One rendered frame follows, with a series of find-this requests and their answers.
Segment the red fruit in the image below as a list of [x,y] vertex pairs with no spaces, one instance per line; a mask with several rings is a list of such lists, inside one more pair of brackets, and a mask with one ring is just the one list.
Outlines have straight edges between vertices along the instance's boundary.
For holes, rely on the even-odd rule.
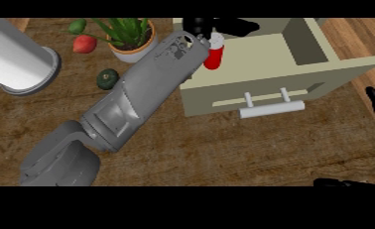
[[74,39],[74,52],[78,54],[88,54],[96,48],[96,38],[79,35]]

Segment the beige drawer front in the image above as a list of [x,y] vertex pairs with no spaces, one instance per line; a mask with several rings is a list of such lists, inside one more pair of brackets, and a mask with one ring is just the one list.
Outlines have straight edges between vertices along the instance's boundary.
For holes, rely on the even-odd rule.
[[200,66],[180,85],[184,115],[195,116],[246,108],[245,93],[254,106],[289,100],[311,100],[329,93],[375,67],[375,57],[296,65],[293,62],[223,62],[217,70]]

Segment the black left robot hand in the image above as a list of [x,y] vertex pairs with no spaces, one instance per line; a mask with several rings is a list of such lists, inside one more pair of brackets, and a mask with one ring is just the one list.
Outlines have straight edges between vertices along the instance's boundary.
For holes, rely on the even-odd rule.
[[181,20],[183,30],[193,36],[211,39],[212,31],[236,37],[245,37],[260,29],[260,24],[239,18],[184,18]]

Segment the white cylindrical appliance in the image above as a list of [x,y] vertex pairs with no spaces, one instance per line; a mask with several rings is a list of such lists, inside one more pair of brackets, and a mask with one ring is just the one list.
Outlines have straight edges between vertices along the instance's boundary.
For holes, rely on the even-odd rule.
[[0,18],[0,88],[14,96],[35,94],[54,81],[60,68],[57,52]]

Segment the red can with white top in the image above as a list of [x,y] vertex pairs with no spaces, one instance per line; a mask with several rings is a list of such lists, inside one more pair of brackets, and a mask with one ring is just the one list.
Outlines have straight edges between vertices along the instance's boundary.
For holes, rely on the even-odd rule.
[[211,33],[209,44],[211,44],[209,53],[203,61],[203,66],[209,70],[214,70],[220,67],[224,50],[224,37],[220,33],[217,32]]

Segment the green fruit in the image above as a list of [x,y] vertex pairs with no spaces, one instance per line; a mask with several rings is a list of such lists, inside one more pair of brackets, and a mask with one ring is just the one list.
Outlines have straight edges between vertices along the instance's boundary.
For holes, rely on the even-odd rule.
[[69,24],[69,33],[78,35],[84,31],[85,26],[87,20],[84,18],[74,20]]

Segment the beige open drawer box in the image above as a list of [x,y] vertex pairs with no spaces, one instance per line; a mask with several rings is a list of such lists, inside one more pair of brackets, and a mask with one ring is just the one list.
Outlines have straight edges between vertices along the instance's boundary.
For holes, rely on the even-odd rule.
[[221,65],[200,66],[181,89],[317,72],[338,62],[313,18],[246,18],[261,28],[245,37],[226,35]]

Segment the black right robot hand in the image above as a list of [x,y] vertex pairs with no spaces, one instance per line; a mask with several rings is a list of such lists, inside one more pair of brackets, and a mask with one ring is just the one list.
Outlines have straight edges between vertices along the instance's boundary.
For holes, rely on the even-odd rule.
[[353,180],[338,180],[335,178],[317,178],[313,181],[313,186],[375,187],[375,184]]

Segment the dark green round vegetable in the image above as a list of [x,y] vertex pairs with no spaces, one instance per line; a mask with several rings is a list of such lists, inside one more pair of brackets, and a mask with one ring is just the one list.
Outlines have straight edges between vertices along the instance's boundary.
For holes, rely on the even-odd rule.
[[96,86],[102,90],[110,90],[118,81],[118,73],[112,68],[105,69],[96,76]]

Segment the potted green plant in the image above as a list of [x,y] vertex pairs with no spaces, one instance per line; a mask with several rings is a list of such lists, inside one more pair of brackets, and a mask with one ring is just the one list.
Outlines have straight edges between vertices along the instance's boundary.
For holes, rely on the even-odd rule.
[[136,63],[158,44],[153,23],[147,18],[107,18],[105,23],[93,18],[105,32],[103,41],[115,57],[128,63]]

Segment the black object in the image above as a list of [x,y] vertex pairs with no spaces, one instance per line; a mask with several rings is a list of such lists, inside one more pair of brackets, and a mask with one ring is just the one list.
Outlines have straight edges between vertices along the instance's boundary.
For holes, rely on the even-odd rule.
[[375,111],[375,88],[372,86],[367,86],[364,88],[364,91],[366,91],[366,95],[370,99],[370,102],[372,102],[372,108],[373,108],[373,111]]

